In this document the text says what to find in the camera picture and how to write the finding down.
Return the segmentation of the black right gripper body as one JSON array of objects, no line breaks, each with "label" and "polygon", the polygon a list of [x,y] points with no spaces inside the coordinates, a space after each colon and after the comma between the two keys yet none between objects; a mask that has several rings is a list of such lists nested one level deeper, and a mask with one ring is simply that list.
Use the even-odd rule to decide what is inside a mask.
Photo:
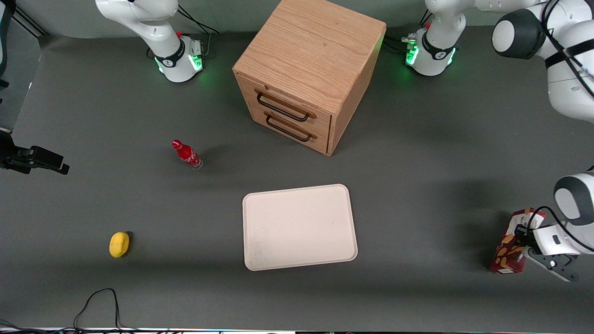
[{"label": "black right gripper body", "polygon": [[6,170],[13,170],[18,173],[31,173],[30,162],[27,155],[23,155],[26,151],[15,146],[12,135],[5,131],[0,132],[0,168]]}]

